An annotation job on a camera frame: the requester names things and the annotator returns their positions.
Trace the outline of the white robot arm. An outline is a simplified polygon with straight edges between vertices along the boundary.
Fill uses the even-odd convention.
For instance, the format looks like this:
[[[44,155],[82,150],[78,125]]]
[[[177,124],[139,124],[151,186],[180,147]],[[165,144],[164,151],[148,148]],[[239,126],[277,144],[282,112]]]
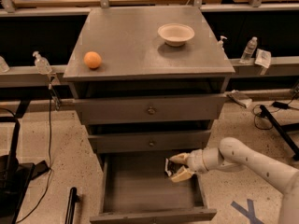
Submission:
[[[299,170],[254,151],[233,137],[213,148],[196,149],[165,159],[164,171],[174,183],[211,170],[237,172],[249,168],[283,194],[278,224],[298,224]]]

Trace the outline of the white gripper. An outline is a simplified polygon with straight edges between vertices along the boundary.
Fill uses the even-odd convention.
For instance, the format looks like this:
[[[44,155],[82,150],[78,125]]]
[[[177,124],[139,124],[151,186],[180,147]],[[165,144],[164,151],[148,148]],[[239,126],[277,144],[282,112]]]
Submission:
[[[173,174],[170,179],[174,183],[185,181],[190,179],[194,174],[205,174],[207,168],[204,164],[203,150],[197,149],[189,153],[179,153],[169,158],[173,163],[183,164],[188,166],[182,166],[178,171]]]

